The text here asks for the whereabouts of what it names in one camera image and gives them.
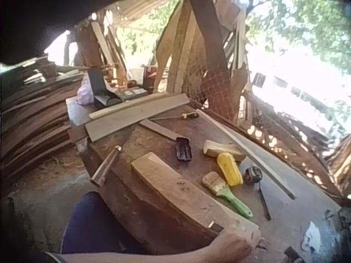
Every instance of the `green leaves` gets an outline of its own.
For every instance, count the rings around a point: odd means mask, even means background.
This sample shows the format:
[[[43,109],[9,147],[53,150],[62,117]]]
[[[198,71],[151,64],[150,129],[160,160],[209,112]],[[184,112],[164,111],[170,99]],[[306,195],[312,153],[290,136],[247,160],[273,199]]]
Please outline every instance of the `green leaves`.
[[[271,0],[264,4],[268,11],[253,10],[247,18],[249,40],[266,39],[265,45],[277,51],[279,38],[290,45],[311,47],[314,55],[351,74],[351,22],[343,15],[337,1]]]

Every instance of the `wooden handle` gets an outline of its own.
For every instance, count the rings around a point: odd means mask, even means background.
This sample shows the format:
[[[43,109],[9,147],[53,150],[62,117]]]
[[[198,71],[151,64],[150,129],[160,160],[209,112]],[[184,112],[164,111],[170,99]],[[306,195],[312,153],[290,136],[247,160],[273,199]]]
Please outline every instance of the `wooden handle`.
[[[93,177],[91,177],[90,181],[97,187],[102,187],[106,180],[106,175],[111,168],[111,165],[115,161],[116,157],[118,156],[119,152],[121,151],[120,146],[116,146],[109,155],[104,159],[102,164],[94,173]]]

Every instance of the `human hand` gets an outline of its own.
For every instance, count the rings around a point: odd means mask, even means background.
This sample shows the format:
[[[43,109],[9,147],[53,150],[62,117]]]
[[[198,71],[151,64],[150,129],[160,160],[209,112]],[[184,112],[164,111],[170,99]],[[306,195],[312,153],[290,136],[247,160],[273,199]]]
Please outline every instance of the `human hand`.
[[[246,258],[253,247],[240,237],[235,225],[226,227],[213,242],[205,248],[205,260],[209,263],[235,263]]]

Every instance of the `dark wood surface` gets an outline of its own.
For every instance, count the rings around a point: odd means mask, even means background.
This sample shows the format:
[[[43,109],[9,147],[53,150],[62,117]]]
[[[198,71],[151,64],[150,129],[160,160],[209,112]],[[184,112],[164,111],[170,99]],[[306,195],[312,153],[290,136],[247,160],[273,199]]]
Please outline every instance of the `dark wood surface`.
[[[94,111],[91,106],[77,105],[74,99],[68,99],[67,106],[72,125],[82,125],[88,122],[88,114]],[[181,106],[157,117],[174,116],[193,110],[189,106]],[[202,118],[162,120],[157,123],[190,139],[193,153],[191,162],[179,163],[172,140],[137,124],[94,143],[87,138],[82,139],[76,143],[77,149],[87,171],[92,176],[112,148],[116,145],[122,146],[118,162],[112,165],[104,187],[99,189],[105,202],[121,224],[154,253],[169,254],[190,251],[208,244],[214,236],[201,232],[196,225],[163,202],[137,174],[132,172],[131,162],[153,152],[188,181],[212,196],[210,191],[202,185],[201,179],[210,171],[216,171],[220,175],[221,172],[215,158],[203,155],[203,143],[207,139],[223,144],[233,142]],[[317,186],[281,160],[238,133],[235,135],[267,162],[297,195],[296,200],[290,200],[268,176],[264,175],[262,190],[273,218],[268,222],[263,213],[258,186],[232,187],[234,195],[252,210],[252,221],[260,226],[262,237],[268,244],[267,251],[255,249],[244,262],[282,262],[285,258],[284,250],[289,246],[293,246],[303,255],[306,262],[328,262],[334,254],[332,244],[336,234],[324,219],[324,214],[327,209],[336,212],[339,206],[322,193]],[[251,165],[254,165],[253,162],[246,158],[239,165],[239,169],[244,173],[245,169]],[[225,201],[216,199],[230,207]],[[301,242],[310,221],[316,224],[321,235],[320,252],[314,255],[301,251]]]

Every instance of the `hammer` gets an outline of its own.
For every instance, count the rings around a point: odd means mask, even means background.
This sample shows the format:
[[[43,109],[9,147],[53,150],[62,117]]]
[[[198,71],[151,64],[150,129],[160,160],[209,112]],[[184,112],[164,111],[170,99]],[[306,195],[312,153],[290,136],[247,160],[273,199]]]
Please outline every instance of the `hammer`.
[[[284,254],[288,257],[291,263],[305,263],[302,257],[292,247],[285,249]]]

